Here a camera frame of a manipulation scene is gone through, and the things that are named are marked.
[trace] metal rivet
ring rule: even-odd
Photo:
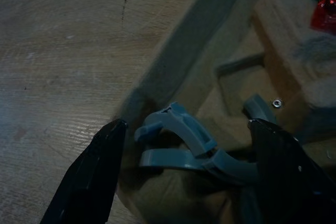
[[[273,103],[272,103],[272,106],[276,109],[281,108],[281,106],[282,106],[281,100],[279,100],[279,99],[274,100]]]

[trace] wood grain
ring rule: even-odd
[[[40,221],[189,1],[0,0],[1,223]]]

